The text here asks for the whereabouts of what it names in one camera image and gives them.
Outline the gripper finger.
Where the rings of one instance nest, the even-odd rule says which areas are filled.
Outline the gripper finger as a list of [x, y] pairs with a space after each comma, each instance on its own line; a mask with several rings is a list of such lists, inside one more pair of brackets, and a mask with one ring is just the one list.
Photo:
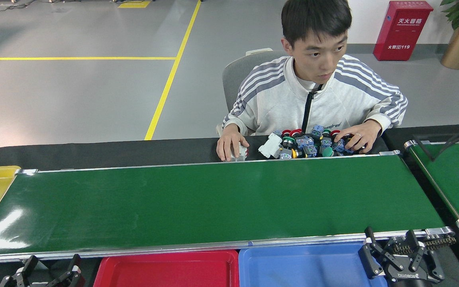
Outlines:
[[86, 280], [80, 270], [81, 258], [75, 254], [69, 263], [67, 271], [52, 281], [53, 287], [83, 287]]
[[24, 263], [24, 266], [19, 268], [13, 276], [5, 276], [0, 282], [0, 287], [30, 287], [28, 277], [34, 271], [35, 267], [40, 262], [36, 256], [30, 256]]

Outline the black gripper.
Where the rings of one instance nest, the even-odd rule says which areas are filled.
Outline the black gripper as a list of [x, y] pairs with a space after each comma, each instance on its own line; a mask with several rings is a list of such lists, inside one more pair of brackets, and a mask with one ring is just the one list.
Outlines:
[[409, 230], [405, 236], [390, 238], [389, 252], [377, 243], [371, 227], [366, 227], [365, 236], [359, 258], [369, 279], [385, 271], [388, 287], [432, 287], [445, 279], [435, 253], [445, 246], [444, 238], [423, 243]]

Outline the person's right hand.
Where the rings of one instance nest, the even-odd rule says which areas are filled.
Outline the person's right hand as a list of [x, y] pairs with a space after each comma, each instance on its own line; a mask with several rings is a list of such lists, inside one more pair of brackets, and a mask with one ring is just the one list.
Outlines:
[[216, 152], [221, 161], [231, 161], [231, 156], [240, 155], [240, 145], [249, 147], [249, 143], [240, 133], [238, 125], [232, 123], [224, 127], [222, 136], [220, 136]]

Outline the person's left hand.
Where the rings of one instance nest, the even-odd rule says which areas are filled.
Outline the person's left hand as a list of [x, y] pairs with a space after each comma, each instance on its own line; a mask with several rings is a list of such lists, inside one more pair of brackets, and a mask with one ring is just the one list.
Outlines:
[[333, 141], [338, 142], [346, 135], [352, 136], [351, 140], [345, 145], [346, 149], [359, 151], [360, 154], [366, 154], [371, 151], [375, 140], [381, 135], [381, 124], [372, 119], [366, 120], [360, 125], [341, 130]]

